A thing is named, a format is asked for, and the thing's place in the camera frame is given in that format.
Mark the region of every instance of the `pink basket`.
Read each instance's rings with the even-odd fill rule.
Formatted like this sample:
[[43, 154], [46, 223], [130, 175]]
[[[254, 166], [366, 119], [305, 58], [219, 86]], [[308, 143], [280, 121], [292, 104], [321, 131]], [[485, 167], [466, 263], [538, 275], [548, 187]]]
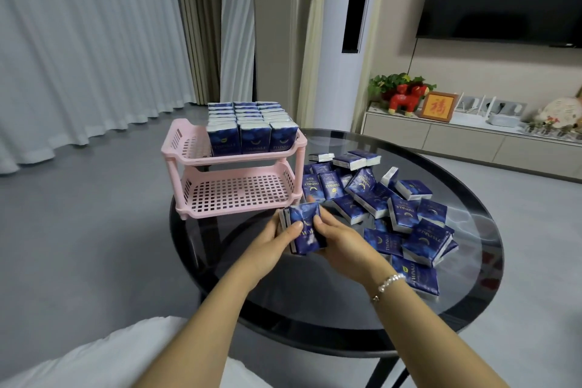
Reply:
[[[162, 146], [182, 219], [206, 218], [229, 213], [287, 207], [302, 195], [303, 163], [307, 138], [297, 131], [293, 147], [286, 152], [212, 157], [204, 126], [175, 119]], [[297, 153], [294, 175], [287, 157]], [[219, 171], [199, 171], [195, 166], [276, 159], [271, 166]], [[178, 162], [184, 164], [180, 178]]]

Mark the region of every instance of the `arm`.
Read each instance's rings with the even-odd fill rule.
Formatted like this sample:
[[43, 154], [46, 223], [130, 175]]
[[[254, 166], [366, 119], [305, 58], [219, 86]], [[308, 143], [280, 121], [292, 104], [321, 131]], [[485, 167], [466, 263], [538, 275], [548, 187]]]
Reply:
[[[396, 271], [360, 234], [320, 209], [314, 225], [328, 241], [322, 256], [362, 284], [370, 298], [377, 295]], [[390, 284], [374, 308], [418, 388], [508, 388], [404, 280]]]
[[210, 292], [196, 314], [150, 364], [134, 388], [213, 388], [220, 385], [236, 321], [249, 291], [301, 233], [296, 222], [274, 238], [275, 212], [261, 234]]

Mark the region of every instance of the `orange framed picture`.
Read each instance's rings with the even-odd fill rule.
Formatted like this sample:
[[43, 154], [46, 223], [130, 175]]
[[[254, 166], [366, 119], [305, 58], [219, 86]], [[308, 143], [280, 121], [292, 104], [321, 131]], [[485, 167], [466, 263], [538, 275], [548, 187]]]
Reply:
[[423, 119], [437, 119], [449, 122], [457, 104], [456, 94], [445, 92], [429, 92], [423, 103], [423, 109], [418, 114]]

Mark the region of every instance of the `silver beaded bracelet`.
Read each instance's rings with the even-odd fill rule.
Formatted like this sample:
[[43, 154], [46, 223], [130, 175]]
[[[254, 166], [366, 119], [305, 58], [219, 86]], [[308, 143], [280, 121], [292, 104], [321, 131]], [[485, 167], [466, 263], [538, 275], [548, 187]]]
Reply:
[[[378, 287], [378, 291], [380, 293], [384, 293], [384, 290], [386, 290], [386, 288], [390, 284], [392, 284], [394, 281], [398, 281], [399, 279], [405, 279], [405, 278], [406, 278], [406, 276], [404, 276], [403, 273], [393, 274], [388, 279], [386, 279], [386, 281], [384, 281], [381, 286]], [[380, 295], [376, 295], [372, 298], [373, 303], [377, 303], [379, 300], [380, 300]]]

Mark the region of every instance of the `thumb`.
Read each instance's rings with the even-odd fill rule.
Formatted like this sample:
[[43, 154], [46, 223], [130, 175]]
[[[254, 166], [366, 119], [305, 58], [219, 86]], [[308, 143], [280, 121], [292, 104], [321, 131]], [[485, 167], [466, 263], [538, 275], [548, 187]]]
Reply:
[[284, 249], [287, 247], [287, 244], [301, 234], [301, 230], [303, 230], [303, 223], [301, 221], [296, 221], [288, 226], [284, 232], [273, 240], [273, 242]]
[[319, 215], [315, 215], [313, 217], [313, 225], [315, 226], [316, 230], [321, 233], [324, 237], [330, 239], [337, 239], [341, 233], [339, 227], [330, 226], [325, 224], [319, 217]]

